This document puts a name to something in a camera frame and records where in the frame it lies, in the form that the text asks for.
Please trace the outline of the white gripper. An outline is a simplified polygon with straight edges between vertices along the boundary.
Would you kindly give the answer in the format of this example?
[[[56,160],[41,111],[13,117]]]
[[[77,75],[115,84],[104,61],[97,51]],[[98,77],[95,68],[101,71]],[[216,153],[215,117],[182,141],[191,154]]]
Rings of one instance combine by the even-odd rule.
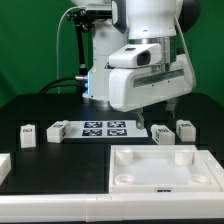
[[[137,109],[136,126],[144,129],[142,107],[168,100],[166,111],[175,117],[175,97],[190,93],[195,85],[191,61],[181,54],[167,71],[160,66],[113,69],[109,76],[109,101],[115,110],[121,112]]]

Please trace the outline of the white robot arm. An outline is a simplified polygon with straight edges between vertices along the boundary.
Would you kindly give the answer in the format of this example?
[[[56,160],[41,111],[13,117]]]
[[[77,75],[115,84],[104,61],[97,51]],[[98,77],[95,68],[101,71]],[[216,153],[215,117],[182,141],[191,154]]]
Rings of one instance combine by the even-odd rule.
[[[71,0],[72,19],[92,33],[93,66],[81,67],[84,101],[120,112],[134,112],[144,127],[144,107],[188,94],[196,85],[187,49],[176,38],[198,18],[199,0]],[[195,13],[183,25],[189,9]]]

